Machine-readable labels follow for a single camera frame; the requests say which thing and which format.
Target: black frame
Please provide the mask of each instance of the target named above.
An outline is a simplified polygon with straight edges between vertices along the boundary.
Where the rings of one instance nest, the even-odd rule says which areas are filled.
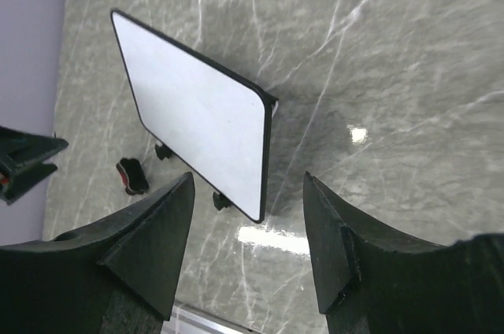
[[[212,59],[204,56],[203,54],[200,54],[196,50],[192,50],[189,46],[186,46],[186,45],[184,45],[182,43],[179,43],[175,39],[172,39],[171,37],[169,37],[166,34],[164,34],[163,32],[158,31],[156,28],[152,28],[151,26],[143,23],[142,21],[140,21],[138,19],[135,19],[134,17],[132,17],[131,15],[125,13],[124,11],[121,11],[120,9],[117,9],[117,8],[113,8],[113,9],[110,10],[110,21],[112,21],[114,35],[116,36],[117,45],[119,46],[120,57],[123,60],[124,69],[126,70],[126,75],[128,76],[128,83],[129,83],[130,89],[132,90],[133,100],[135,101],[136,111],[137,111],[137,113],[139,115],[139,119],[140,119],[140,122],[142,123],[143,127],[154,138],[158,139],[157,136],[151,130],[149,130],[149,128],[143,123],[142,116],[140,115],[139,107],[138,107],[138,104],[136,102],[135,92],[133,91],[132,81],[131,81],[130,76],[129,76],[128,67],[126,66],[126,62],[124,60],[123,50],[120,47],[119,36],[117,35],[117,30],[116,30],[116,27],[115,27],[115,25],[113,23],[113,15],[115,13],[118,14],[118,15],[120,15],[120,16],[122,16],[123,18],[131,21],[132,23],[140,26],[141,28],[149,31],[153,35],[156,35],[157,37],[165,40],[166,42],[168,42],[168,43],[176,46],[177,48],[183,50],[187,54],[190,54],[192,57],[200,60],[201,62],[204,62],[208,66],[211,66],[212,68],[214,68],[214,69],[222,72],[223,74],[225,74],[226,76],[232,78],[233,80],[235,80],[239,84],[242,84],[244,87],[252,90],[253,92],[255,92],[259,96],[259,98],[261,98],[261,101],[262,101],[262,103],[263,103],[263,105],[265,107],[265,126],[264,126],[264,137],[263,137],[263,148],[262,148],[261,206],[260,206],[260,212],[259,212],[259,220],[253,219],[248,214],[246,214],[245,212],[243,212],[243,210],[241,210],[239,208],[239,206],[237,206],[233,201],[231,201],[231,202],[233,203],[233,206],[235,206],[249,220],[255,222],[256,224],[260,224],[261,222],[263,222],[263,220],[265,219],[265,210],[266,210],[266,193],[267,193],[267,187],[268,187],[268,167],[269,167],[269,144],[270,144],[270,140],[271,140],[271,126],[272,126],[272,97],[271,97],[271,95],[268,94],[266,91],[264,91],[257,84],[249,81],[248,79],[240,76],[236,72],[233,72],[232,70],[226,68],[225,66],[223,66],[223,65],[215,62],[214,60],[212,60]],[[212,183],[210,183],[202,174],[200,174],[196,169],[194,169],[191,166],[191,164],[189,164],[189,162],[187,162],[183,158],[181,158],[176,152],[174,152],[174,154],[178,158],[180,158],[183,161],[183,163],[185,163],[186,165],[188,165],[189,167],[191,167],[191,169],[193,169],[202,179],[204,179],[206,181],[206,183],[208,183],[210,186],[212,186],[216,191],[221,192]]]

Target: marble surface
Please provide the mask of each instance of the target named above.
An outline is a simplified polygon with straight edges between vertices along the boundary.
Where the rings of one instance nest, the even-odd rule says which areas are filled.
[[[302,219],[308,170],[405,232],[449,244],[504,231],[504,0],[67,0],[45,236],[187,170],[156,159],[109,22],[111,7],[280,98],[263,225],[197,199],[177,298],[265,333],[326,332]]]

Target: white panel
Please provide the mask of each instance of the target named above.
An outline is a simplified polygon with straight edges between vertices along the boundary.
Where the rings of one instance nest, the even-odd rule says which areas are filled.
[[[144,126],[258,221],[261,97],[119,13],[112,19]]]

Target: black object with red marking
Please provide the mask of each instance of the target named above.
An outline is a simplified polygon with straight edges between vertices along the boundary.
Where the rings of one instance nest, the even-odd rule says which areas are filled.
[[[142,195],[149,191],[149,183],[138,159],[122,158],[116,164],[116,169],[120,174],[124,190],[128,195]]]

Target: black foot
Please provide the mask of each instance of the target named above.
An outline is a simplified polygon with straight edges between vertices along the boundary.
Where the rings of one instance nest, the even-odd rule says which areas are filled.
[[[173,155],[173,151],[167,147],[165,144],[154,145],[154,150],[156,150],[157,157],[162,161],[163,159],[169,159]]]
[[[142,195],[149,190],[149,184],[142,170],[138,159],[122,158],[117,164],[116,169],[125,186],[128,195]]]
[[[217,208],[217,210],[222,210],[223,208],[228,208],[229,206],[232,206],[231,200],[226,198],[222,194],[217,194],[216,192],[213,193],[213,206]]]

